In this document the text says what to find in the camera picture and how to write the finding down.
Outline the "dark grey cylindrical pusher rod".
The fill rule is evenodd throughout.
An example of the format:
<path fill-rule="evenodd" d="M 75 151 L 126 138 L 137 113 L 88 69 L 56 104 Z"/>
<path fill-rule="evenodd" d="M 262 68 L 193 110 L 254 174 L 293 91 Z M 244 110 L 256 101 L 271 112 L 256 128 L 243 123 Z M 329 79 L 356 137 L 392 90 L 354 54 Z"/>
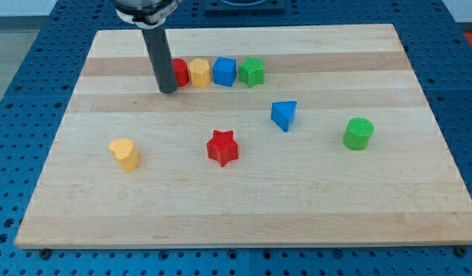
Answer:
<path fill-rule="evenodd" d="M 143 29 L 142 34 L 160 92 L 175 92 L 178 83 L 165 27 L 160 25 L 153 29 Z"/>

